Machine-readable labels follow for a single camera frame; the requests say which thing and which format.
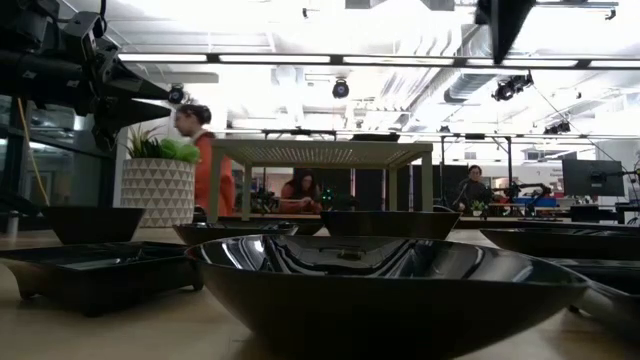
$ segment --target small wooden table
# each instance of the small wooden table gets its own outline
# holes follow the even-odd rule
[[[475,230],[450,240],[490,245]],[[177,243],[170,229],[142,229],[136,240]],[[0,249],[59,246],[52,232],[0,239]],[[89,319],[45,298],[20,300],[15,278],[0,266],[0,351],[7,360],[207,359],[276,360],[205,289],[176,291],[125,311]],[[626,360],[640,350],[586,317],[563,311],[463,360]]]

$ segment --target computer monitor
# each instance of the computer monitor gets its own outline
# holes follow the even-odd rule
[[[624,196],[622,163],[606,160],[562,160],[564,194]]]

